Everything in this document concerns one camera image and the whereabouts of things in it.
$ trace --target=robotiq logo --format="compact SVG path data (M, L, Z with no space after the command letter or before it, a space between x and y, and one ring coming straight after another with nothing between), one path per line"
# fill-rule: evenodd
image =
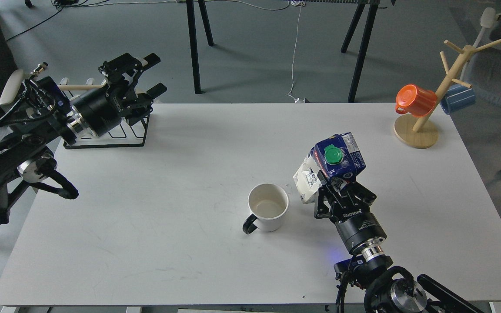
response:
M117 97L113 97L113 103L115 103L115 106L117 107L117 112L123 111L123 108L121 105L119 105L119 100L117 100Z
M355 216L355 215L360 214L360 213L362 213L362 209L355 211L355 212L348 213L348 214L344 214L344 217L351 217L351 216Z

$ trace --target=mug handle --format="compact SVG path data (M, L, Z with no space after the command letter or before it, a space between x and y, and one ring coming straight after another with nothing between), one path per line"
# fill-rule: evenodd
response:
M254 232L254 230L256 230L257 227L255 224L253 224L256 219L257 219L256 215L251 214L247 218L247 220L245 220L245 222L243 223L243 232L245 232L245 234L250 234Z
M398 106L396 106L396 107L395 107L395 113L398 113L398 114L405 114L405 113L407 113L407 111L405 111L402 107L398 107Z

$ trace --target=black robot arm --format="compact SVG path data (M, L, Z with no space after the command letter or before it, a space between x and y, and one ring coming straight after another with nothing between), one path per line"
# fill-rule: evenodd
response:
M366 313L482 313L479 309L427 275L415 281L400 266L393 266L380 244L386 233L370 212L376 195L357 182L347 182L340 191L327 182L320 170L321 186L315 198L314 217L328 218L335 226L352 258L334 265L339 291L337 312L344 311L348 285L366 289ZM428 293L438 301L428 299Z
M134 125L145 118L153 99L167 88L159 83L147 93L137 93L135 87L141 74L159 61L153 53L143 60L125 53L106 61L99 67L106 78L103 87L72 101L50 77L34 80L47 67L45 63L23 81L18 101L0 118L0 128L12 130L0 142L0 224L8 223L10 208L29 186L67 199L78 196L77 189L56 171L57 162L46 145L58 137L73 145L82 135L107 133L121 119ZM61 188L42 183L48 177ZM8 193L7 184L16 178L22 181Z

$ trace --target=orange mug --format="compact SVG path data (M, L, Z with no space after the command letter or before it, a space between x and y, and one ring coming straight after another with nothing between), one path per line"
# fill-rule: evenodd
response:
M424 117L436 107L437 98L434 91L410 83L397 93L395 111L398 114L411 113L414 117Z

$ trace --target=table surface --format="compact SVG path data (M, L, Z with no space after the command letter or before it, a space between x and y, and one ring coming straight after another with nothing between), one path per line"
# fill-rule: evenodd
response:
M77 200L39 192L0 279L0 305L334 303L350 256L292 179L316 142L352 132L358 181L395 265L469 301L501 300L501 220L451 118L433 147L393 134L392 103L157 104L143 148L64 150ZM275 232L241 230L247 196L290 197ZM364 291L349 288L346 302Z

